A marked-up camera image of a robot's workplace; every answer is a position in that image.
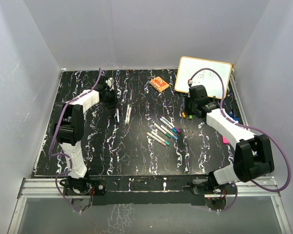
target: whiteboard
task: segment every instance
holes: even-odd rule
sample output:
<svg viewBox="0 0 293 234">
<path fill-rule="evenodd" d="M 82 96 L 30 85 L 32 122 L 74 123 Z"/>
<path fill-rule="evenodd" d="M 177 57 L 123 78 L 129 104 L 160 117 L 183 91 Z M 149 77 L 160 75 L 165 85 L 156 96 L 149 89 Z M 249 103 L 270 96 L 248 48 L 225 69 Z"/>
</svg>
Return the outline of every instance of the whiteboard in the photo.
<svg viewBox="0 0 293 234">
<path fill-rule="evenodd" d="M 225 96 L 227 93 L 229 78 L 232 69 L 232 65 L 226 62 L 210 61 L 200 58 L 181 57 L 179 62 L 179 68 L 175 83 L 175 90 L 177 92 L 188 93 L 189 85 L 188 80 L 193 76 L 195 72 L 201 68 L 211 68 L 218 72 L 225 86 Z M 222 87 L 218 76 L 212 71 L 199 72 L 194 78 L 193 82 L 197 85 L 204 85 L 207 95 L 209 97 L 216 96 L 221 99 Z"/>
</svg>

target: whiteboard frame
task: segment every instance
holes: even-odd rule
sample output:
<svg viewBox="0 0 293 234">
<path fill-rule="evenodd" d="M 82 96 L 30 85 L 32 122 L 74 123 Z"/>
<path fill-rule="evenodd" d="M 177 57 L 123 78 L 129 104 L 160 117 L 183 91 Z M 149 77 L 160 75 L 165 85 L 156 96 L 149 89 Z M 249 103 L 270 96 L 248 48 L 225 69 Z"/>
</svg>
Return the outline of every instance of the whiteboard frame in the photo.
<svg viewBox="0 0 293 234">
<path fill-rule="evenodd" d="M 203 58 L 193 58 L 193 57 L 188 57 L 188 56 L 182 56 L 179 60 L 179 66 L 178 66 L 178 72 L 177 72 L 177 77 L 176 77 L 176 82 L 175 82 L 175 86 L 174 86 L 174 89 L 176 92 L 180 92 L 180 93 L 184 93 L 184 94 L 187 94 L 188 92 L 184 92 L 184 91 L 180 91 L 180 90 L 176 90 L 176 84 L 177 84 L 177 80 L 178 80 L 178 75 L 179 75 L 179 68 L 180 68 L 180 64 L 181 64 L 181 59 L 182 58 L 188 58 L 188 59 L 197 59 L 197 60 L 203 60 L 203 61 L 209 61 L 209 62 L 217 62 L 217 63 L 223 63 L 223 64 L 229 64 L 230 65 L 230 72 L 229 72 L 229 76 L 228 76 L 228 82 L 227 82 L 227 85 L 225 87 L 225 95 L 224 97 L 226 97 L 227 95 L 227 90 L 228 90 L 228 87 L 229 87 L 229 80 L 230 80 L 230 74 L 232 72 L 232 64 L 231 63 L 228 63 L 228 62 L 220 62 L 220 61 L 214 61 L 214 60 L 209 60 L 209 59 L 203 59 Z"/>
</svg>

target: gray wall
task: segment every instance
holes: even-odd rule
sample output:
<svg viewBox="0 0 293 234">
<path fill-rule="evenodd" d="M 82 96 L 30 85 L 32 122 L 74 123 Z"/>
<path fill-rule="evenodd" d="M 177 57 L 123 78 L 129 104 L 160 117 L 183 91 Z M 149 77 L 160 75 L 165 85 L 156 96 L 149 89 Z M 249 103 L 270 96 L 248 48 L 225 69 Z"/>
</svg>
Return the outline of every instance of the gray wall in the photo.
<svg viewBox="0 0 293 234">
<path fill-rule="evenodd" d="M 293 172 L 293 0 L 271 1 L 235 66 L 250 125 L 267 130 L 288 153 Z M 278 185 L 286 180 L 274 148 Z M 293 175 L 282 202 L 293 230 Z"/>
<path fill-rule="evenodd" d="M 0 1 L 0 234 L 33 168 L 60 71 L 24 2 Z"/>
<path fill-rule="evenodd" d="M 61 68 L 236 63 L 268 0 L 24 0 Z"/>
</svg>

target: black marble table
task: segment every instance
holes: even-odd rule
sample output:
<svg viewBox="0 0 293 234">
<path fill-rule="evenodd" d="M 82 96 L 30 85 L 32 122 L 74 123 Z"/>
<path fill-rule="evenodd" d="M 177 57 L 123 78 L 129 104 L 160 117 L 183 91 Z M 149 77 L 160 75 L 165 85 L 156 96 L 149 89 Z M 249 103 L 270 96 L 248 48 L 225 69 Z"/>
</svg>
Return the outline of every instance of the black marble table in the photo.
<svg viewBox="0 0 293 234">
<path fill-rule="evenodd" d="M 114 77 L 121 106 L 120 123 L 115 111 L 104 103 L 93 106 L 85 114 L 82 149 L 85 164 L 92 176 L 102 175 L 206 175 L 233 162 L 233 148 L 222 142 L 222 136 L 207 126 L 202 119 L 183 119 L 183 95 L 174 91 L 176 69 L 103 71 Z M 65 102 L 79 95 L 86 86 L 92 86 L 98 71 L 63 72 L 56 102 Z M 149 81 L 162 77 L 170 88 L 158 93 Z M 127 105 L 132 106 L 129 124 L 125 124 Z M 231 85 L 224 108 L 238 110 Z M 168 147 L 148 140 L 146 132 L 156 129 L 165 116 L 181 130 L 177 141 L 170 139 Z M 53 113 L 45 134 L 42 151 L 32 177 L 55 176 L 67 170 L 64 157 L 50 158 Z M 61 152 L 56 143 L 53 152 Z"/>
</svg>

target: pink sticky note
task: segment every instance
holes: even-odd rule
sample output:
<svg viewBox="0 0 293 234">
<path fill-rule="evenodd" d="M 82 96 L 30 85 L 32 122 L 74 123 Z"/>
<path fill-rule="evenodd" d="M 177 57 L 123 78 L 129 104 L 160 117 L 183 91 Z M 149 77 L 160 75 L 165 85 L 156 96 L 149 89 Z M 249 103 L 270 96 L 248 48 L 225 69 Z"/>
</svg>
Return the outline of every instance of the pink sticky note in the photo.
<svg viewBox="0 0 293 234">
<path fill-rule="evenodd" d="M 223 136 L 223 143 L 224 144 L 229 144 L 229 141 Z"/>
</svg>

